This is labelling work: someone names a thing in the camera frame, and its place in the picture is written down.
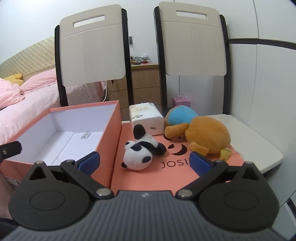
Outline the orange bear plush blue shirt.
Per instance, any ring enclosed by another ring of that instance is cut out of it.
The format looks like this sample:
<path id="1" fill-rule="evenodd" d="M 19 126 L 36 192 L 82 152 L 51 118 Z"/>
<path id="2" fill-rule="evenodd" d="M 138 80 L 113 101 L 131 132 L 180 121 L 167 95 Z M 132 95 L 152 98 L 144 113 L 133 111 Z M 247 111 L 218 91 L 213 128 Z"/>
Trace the orange bear plush blue shirt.
<path id="1" fill-rule="evenodd" d="M 199 116 L 185 105 L 170 109 L 164 121 L 164 135 L 167 138 L 184 136 L 192 152 L 202 156 L 219 154 L 222 161 L 231 156 L 230 133 L 222 122 L 209 116 Z"/>

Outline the orange box lid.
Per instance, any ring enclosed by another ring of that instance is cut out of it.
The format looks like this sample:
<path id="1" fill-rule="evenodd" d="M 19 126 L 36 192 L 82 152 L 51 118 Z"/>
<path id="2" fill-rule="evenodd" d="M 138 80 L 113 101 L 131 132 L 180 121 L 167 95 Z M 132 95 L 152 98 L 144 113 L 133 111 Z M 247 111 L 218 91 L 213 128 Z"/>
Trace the orange box lid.
<path id="1" fill-rule="evenodd" d="M 114 193 L 119 190 L 170 190 L 175 194 L 177 190 L 199 178 L 189 165 L 191 151 L 185 138 L 176 138 L 172 141 L 166 140 L 162 135 L 154 138 L 166 146 L 167 151 L 163 156 L 154 157 L 152 163 L 141 171 L 122 168 L 125 143 L 134 140 L 132 125 L 122 125 L 111 180 L 111 190 Z"/>

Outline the panda plush toy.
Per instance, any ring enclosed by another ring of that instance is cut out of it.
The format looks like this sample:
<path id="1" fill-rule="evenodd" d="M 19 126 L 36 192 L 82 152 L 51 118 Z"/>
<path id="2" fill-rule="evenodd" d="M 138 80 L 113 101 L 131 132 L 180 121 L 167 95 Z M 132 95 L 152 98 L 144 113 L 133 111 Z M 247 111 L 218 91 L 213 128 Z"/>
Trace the panda plush toy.
<path id="1" fill-rule="evenodd" d="M 133 171 L 141 171 L 147 168 L 154 156 L 163 156 L 167 149 L 159 143 L 141 124 L 133 127 L 134 141 L 125 143 L 125 153 L 121 166 Z"/>

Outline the orange cardboard box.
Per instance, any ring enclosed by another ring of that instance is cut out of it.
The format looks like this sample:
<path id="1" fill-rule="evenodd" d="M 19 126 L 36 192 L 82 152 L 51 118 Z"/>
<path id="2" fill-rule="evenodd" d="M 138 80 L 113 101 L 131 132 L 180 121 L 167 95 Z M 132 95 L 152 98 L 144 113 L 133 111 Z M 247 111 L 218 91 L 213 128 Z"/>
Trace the orange cardboard box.
<path id="1" fill-rule="evenodd" d="M 110 187 L 121 126 L 118 101 L 49 109 L 10 139 L 22 151 L 1 163 L 1 173 L 20 182 L 36 161 L 56 166 L 97 151 L 100 164 L 91 177 Z"/>

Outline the pink bed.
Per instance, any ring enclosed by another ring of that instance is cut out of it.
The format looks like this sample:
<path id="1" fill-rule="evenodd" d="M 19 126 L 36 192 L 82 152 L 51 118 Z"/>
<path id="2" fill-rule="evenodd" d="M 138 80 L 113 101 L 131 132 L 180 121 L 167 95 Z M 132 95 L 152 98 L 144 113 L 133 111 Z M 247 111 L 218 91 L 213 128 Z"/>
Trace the pink bed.
<path id="1" fill-rule="evenodd" d="M 66 88 L 69 105 L 101 102 L 105 99 L 106 82 Z M 32 120 L 51 108 L 61 106 L 57 82 L 36 91 L 21 93 L 25 99 L 1 109 L 1 144 L 7 143 Z"/>

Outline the pink crumpled blanket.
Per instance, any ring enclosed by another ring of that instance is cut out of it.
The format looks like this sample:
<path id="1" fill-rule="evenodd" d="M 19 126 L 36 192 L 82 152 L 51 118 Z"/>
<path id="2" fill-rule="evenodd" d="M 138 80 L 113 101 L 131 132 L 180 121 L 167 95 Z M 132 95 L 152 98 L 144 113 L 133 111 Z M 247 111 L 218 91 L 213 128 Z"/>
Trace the pink crumpled blanket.
<path id="1" fill-rule="evenodd" d="M 0 89 L 0 109 L 16 104 L 24 100 L 18 84 L 11 83 L 8 80 L 1 79 Z"/>

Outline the yellow plush toy on bed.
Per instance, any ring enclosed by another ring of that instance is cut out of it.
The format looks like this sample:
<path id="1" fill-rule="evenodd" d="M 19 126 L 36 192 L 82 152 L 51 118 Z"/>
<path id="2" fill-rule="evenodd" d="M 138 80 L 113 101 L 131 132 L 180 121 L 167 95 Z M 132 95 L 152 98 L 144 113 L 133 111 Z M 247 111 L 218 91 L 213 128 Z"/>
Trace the yellow plush toy on bed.
<path id="1" fill-rule="evenodd" d="M 18 84 L 19 86 L 21 86 L 24 83 L 24 81 L 22 80 L 22 77 L 23 75 L 21 73 L 18 73 L 18 74 L 10 75 L 4 78 L 4 80 L 10 81 L 13 84 Z"/>

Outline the pink pillow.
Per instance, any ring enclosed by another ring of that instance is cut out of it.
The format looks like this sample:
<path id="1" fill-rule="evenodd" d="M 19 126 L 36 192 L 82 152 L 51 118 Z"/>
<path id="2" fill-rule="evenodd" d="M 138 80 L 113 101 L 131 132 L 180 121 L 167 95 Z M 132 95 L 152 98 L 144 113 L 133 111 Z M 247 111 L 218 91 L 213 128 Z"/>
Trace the pink pillow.
<path id="1" fill-rule="evenodd" d="M 21 93 L 27 93 L 50 86 L 57 82 L 56 69 L 51 69 L 32 76 L 26 80 L 21 86 Z"/>

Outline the pink small gift box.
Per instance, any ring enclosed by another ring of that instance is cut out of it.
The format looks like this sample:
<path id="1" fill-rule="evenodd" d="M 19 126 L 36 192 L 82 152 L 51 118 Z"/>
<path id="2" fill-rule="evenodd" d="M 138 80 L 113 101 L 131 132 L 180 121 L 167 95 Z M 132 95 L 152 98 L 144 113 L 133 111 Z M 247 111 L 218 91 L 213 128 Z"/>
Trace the pink small gift box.
<path id="1" fill-rule="evenodd" d="M 185 96 L 182 96 L 182 95 L 178 95 L 176 97 L 173 97 L 172 98 L 172 106 L 175 107 L 175 106 L 179 106 L 179 105 L 184 105 L 184 106 L 187 106 L 187 107 L 191 107 L 191 101 L 185 97 Z"/>

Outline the white tissue pack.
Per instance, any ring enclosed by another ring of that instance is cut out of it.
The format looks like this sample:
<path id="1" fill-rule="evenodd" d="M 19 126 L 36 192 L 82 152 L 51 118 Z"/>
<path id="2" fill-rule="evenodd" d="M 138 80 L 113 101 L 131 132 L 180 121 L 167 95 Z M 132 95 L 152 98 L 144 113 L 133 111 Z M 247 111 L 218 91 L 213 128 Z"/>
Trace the white tissue pack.
<path id="1" fill-rule="evenodd" d="M 129 116 L 132 127 L 140 124 L 153 136 L 164 133 L 164 117 L 151 102 L 130 105 Z"/>

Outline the beige quilted headboard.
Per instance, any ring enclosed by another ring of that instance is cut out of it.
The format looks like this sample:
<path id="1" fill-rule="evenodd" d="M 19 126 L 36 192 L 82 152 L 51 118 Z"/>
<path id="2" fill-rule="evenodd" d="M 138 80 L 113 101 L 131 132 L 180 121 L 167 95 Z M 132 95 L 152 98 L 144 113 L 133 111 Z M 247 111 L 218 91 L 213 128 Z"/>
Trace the beige quilted headboard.
<path id="1" fill-rule="evenodd" d="M 21 74 L 26 81 L 34 75 L 55 68 L 54 37 L 37 42 L 1 63 L 1 78 Z"/>

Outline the wooden nightstand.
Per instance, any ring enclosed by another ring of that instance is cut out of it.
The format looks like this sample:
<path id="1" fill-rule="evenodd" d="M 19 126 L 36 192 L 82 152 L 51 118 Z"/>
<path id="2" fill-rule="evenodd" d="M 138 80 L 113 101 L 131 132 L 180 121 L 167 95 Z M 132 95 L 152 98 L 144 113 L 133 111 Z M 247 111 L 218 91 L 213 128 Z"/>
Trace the wooden nightstand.
<path id="1" fill-rule="evenodd" d="M 152 102 L 159 111 L 162 110 L 159 65 L 147 63 L 132 66 L 132 87 L 134 103 Z M 123 121 L 130 119 L 126 78 L 107 81 L 109 100 L 117 100 Z"/>

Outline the small items on nightstand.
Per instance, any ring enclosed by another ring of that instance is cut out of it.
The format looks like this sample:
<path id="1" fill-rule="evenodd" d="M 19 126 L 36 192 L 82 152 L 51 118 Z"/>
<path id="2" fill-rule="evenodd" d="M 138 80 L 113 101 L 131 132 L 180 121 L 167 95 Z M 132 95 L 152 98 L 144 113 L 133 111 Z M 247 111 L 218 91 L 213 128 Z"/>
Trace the small items on nightstand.
<path id="1" fill-rule="evenodd" d="M 151 59 L 149 56 L 130 56 L 130 63 L 131 65 L 140 65 L 140 64 L 147 64 L 150 63 Z"/>

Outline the beige chair right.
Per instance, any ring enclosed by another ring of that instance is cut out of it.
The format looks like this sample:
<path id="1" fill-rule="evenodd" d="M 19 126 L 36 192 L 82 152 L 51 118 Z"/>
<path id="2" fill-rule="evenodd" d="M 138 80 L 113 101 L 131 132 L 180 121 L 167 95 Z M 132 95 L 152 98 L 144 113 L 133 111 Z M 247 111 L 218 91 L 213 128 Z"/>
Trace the beige chair right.
<path id="1" fill-rule="evenodd" d="M 168 112 L 167 76 L 224 78 L 223 114 L 230 114 L 232 73 L 226 21 L 216 9 L 161 2 L 154 8 L 162 109 Z"/>

